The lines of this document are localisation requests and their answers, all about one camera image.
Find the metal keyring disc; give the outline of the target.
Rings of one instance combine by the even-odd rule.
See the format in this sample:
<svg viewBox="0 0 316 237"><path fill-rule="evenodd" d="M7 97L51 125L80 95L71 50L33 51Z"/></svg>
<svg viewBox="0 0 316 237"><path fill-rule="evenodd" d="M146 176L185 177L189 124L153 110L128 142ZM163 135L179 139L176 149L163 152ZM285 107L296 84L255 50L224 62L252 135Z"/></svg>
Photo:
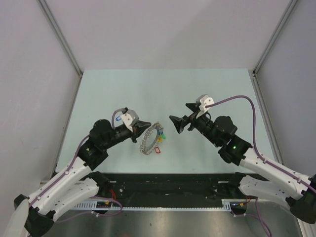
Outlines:
<svg viewBox="0 0 316 237"><path fill-rule="evenodd" d="M146 130L139 148L142 154L150 155L152 152L155 151L155 147L158 146L157 140L161 137L159 136L160 130L163 130L163 126L158 121Z"/></svg>

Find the red tag key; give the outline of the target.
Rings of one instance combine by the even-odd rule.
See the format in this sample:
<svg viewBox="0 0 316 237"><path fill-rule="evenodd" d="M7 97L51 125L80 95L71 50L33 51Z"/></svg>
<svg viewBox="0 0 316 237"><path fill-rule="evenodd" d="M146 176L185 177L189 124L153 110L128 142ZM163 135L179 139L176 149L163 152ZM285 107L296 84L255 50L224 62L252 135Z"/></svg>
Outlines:
<svg viewBox="0 0 316 237"><path fill-rule="evenodd" d="M159 147L155 147L155 152L156 152L157 154L160 154L160 153L161 153L160 148L159 148Z"/></svg>

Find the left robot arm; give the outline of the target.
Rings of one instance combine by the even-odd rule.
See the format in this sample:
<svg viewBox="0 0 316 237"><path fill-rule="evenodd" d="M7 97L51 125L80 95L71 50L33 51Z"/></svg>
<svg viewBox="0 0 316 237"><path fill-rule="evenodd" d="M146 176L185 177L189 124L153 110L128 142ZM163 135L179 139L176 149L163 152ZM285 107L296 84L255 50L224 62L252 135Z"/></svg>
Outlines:
<svg viewBox="0 0 316 237"><path fill-rule="evenodd" d="M109 180L96 171L109 156L107 150L127 139L136 143L151 126L129 113L122 115L122 121L117 127L106 119L96 121L64 169L30 195L15 198L15 207L24 200L29 203L23 227L30 236L45 235L65 212L85 199L108 194Z"/></svg>

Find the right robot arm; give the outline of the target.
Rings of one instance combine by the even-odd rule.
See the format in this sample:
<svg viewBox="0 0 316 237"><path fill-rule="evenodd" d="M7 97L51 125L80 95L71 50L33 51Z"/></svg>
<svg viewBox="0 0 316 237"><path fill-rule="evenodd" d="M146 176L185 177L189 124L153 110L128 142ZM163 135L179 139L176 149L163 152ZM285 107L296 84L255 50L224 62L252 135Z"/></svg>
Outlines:
<svg viewBox="0 0 316 237"><path fill-rule="evenodd" d="M244 174L237 174L237 180L228 185L228 193L233 198L243 194L257 196L286 207L296 218L308 224L316 222L316 178L294 171L262 155L254 143L249 143L236 135L237 127L229 116L219 116L211 120L210 114L201 114L194 103L186 106L192 110L189 116L170 115L178 133L187 127L196 129L215 147L226 163L233 163L254 171L265 178L255 180Z"/></svg>

